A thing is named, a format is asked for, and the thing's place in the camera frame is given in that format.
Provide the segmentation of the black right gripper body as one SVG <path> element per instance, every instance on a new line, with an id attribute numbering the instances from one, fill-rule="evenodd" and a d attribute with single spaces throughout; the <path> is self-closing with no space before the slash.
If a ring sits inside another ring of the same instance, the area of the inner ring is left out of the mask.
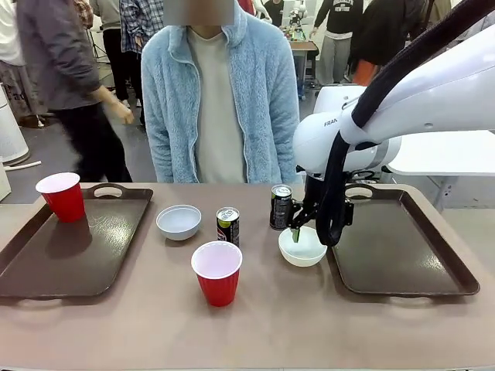
<path id="1" fill-rule="evenodd" d="M 337 179 L 329 185 L 324 179 L 306 178 L 303 203 L 308 210 L 308 221 L 316 222 L 317 229 L 343 229 L 353 223 L 354 204 L 346 196 L 346 180 Z"/>

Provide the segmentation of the grey jacket person's hand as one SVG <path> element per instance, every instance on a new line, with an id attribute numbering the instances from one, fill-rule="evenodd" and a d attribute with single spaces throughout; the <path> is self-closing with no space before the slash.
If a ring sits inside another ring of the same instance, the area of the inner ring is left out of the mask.
<path id="1" fill-rule="evenodd" d="M 134 115 L 129 107 L 126 107 L 122 102 L 116 101 L 110 105 L 113 113 L 123 120 L 126 124 L 131 124 L 134 121 Z"/>

